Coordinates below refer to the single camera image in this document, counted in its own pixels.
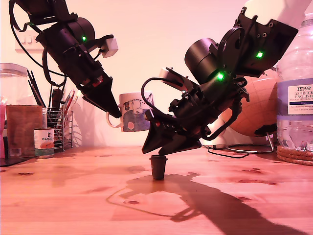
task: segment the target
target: pink object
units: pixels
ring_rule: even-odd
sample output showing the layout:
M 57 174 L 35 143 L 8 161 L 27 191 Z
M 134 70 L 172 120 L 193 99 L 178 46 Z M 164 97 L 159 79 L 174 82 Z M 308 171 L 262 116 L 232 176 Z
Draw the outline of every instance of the pink object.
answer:
M 5 106 L 7 100 L 2 96 L 0 100 L 0 158 L 4 158 L 4 142 L 3 142 L 3 130 L 5 120 Z

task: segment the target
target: green led light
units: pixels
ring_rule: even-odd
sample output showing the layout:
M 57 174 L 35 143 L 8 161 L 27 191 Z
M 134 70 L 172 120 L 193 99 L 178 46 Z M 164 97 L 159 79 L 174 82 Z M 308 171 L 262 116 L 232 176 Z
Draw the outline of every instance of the green led light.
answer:
M 222 81 L 222 80 L 224 79 L 224 74 L 222 74 L 221 72 L 219 72 L 219 73 L 217 74 L 217 79 L 220 80 L 220 81 Z
M 261 59 L 263 57 L 263 52 L 259 52 L 257 55 L 256 55 L 256 58 L 258 59 Z

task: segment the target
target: cork coaster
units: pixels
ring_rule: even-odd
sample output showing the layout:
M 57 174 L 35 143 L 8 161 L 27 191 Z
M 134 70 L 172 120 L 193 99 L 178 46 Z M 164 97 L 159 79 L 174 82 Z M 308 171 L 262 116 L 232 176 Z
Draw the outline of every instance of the cork coaster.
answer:
M 299 159 L 293 159 L 293 158 L 286 158 L 283 156 L 280 156 L 277 154 L 277 157 L 285 162 L 288 163 L 296 163 L 296 164 L 301 164 L 301 165 L 312 165 L 313 166 L 313 161 L 306 161 L 306 160 L 299 160 Z
M 278 146 L 277 157 L 289 163 L 313 165 L 313 152 L 310 151 L 297 151 Z

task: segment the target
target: black mat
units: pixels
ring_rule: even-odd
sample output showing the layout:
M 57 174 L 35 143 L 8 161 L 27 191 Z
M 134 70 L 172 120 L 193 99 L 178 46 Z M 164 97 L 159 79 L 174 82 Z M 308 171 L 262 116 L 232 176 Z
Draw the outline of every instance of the black mat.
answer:
M 10 158 L 10 159 L 0 159 L 0 166 L 11 166 L 17 163 L 22 163 L 27 160 L 33 159 L 34 157 L 26 157 L 26 158 Z

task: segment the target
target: robotic arm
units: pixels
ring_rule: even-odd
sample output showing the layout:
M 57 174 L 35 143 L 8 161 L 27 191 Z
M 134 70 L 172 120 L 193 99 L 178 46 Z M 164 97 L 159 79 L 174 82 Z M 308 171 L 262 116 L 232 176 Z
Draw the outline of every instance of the robotic arm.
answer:
M 167 115 L 152 108 L 145 115 L 151 122 L 142 148 L 148 153 L 161 147 L 159 154 L 200 148 L 200 138 L 213 140 L 241 112 L 241 99 L 249 101 L 243 76 L 259 77 L 281 59 L 296 36 L 304 11 L 311 0 L 250 0 L 242 8 L 235 24 L 218 44 L 209 38 L 195 42 L 185 55 L 185 63 L 199 84 L 173 68 L 162 70 L 161 80 L 183 92 L 182 99 L 171 102 Z M 207 127 L 227 108 L 232 116 L 215 133 Z
M 28 13 L 30 19 L 23 29 L 19 28 L 14 18 L 15 3 Z M 18 31 L 26 31 L 27 26 L 30 26 L 38 32 L 36 41 L 44 47 L 42 67 L 49 83 L 62 86 L 65 81 L 59 85 L 51 81 L 47 53 L 56 61 L 60 70 L 82 91 L 84 100 L 109 112 L 115 118 L 121 116 L 111 92 L 112 77 L 109 77 L 100 62 L 95 61 L 89 54 L 94 49 L 100 48 L 99 53 L 104 58 L 113 56 L 118 50 L 113 35 L 95 39 L 95 31 L 91 23 L 78 17 L 77 14 L 69 14 L 65 0 L 10 0 L 9 12 L 11 28 L 17 40 L 14 28 Z M 55 24 L 43 31 L 36 27 L 48 23 Z

